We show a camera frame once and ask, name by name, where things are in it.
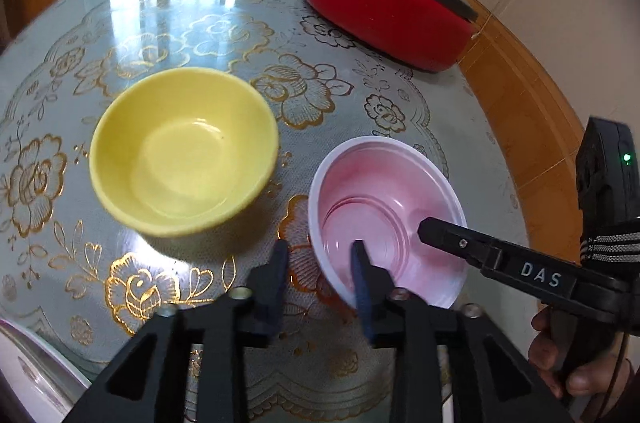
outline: red electric hot pot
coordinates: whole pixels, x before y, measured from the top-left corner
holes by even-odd
[[[324,18],[418,69],[452,66],[478,14],[465,0],[307,0]]]

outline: gold rose pattern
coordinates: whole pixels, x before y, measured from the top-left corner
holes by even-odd
[[[295,54],[270,49],[251,51],[229,69],[271,102],[278,120],[297,130],[322,124],[335,110],[334,97],[353,90],[351,83],[337,78],[334,66],[312,66]]]
[[[338,351],[331,357],[329,367],[331,368],[332,375],[338,378],[357,373],[358,353],[353,349]]]
[[[376,125],[387,132],[406,130],[404,114],[390,99],[378,94],[370,94],[364,104],[364,110]]]
[[[30,237],[40,233],[53,215],[54,202],[63,189],[66,154],[59,136],[46,134],[25,142],[28,127],[21,117],[15,135],[5,145],[8,155],[4,162],[14,159],[15,164],[0,176],[0,233],[6,234],[7,246],[22,269],[20,277],[31,289],[33,280],[40,279],[36,262],[49,253]],[[7,281],[14,281],[15,290],[15,279],[7,277]]]
[[[79,300],[92,284],[100,284],[113,319],[130,335],[135,334],[164,303],[194,307],[212,300],[203,296],[213,283],[212,270],[192,267],[188,293],[185,294],[186,288],[180,286],[175,273],[153,269],[134,252],[111,262],[106,275],[101,273],[102,246],[84,240],[84,222],[81,219],[69,241],[62,224],[56,220],[53,221],[53,235],[63,251],[49,260],[49,267],[59,271],[73,270],[66,280],[65,291],[74,300]],[[228,291],[236,280],[236,259],[233,255],[223,262],[220,278],[223,288]]]
[[[17,164],[11,171],[6,193],[12,223],[20,237],[38,233],[53,214],[53,201],[62,193],[66,154],[62,139],[51,134],[20,145]]]
[[[326,281],[314,255],[306,223],[308,196],[295,195],[287,203],[287,213],[278,225],[278,238],[289,242],[289,278],[294,289],[311,293],[317,300],[341,313],[346,319],[354,316]]]

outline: table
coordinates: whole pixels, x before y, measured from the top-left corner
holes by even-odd
[[[181,66],[249,81],[272,106],[281,137],[263,193],[188,255],[158,251],[114,221],[87,164],[111,101]],[[369,348],[322,277],[306,226],[316,167],[354,136],[413,146],[449,178],[471,228],[527,244],[508,169],[460,70],[425,74],[389,60],[304,0],[60,0],[0,57],[0,91],[0,311],[88,377],[157,306],[195,306],[241,284],[280,236],[292,248],[284,329],[269,350],[247,352],[251,416],[284,409],[332,421],[387,398],[392,353]],[[524,348],[535,302],[500,288],[471,273],[462,297],[484,303]],[[201,353],[192,352],[188,419]]]

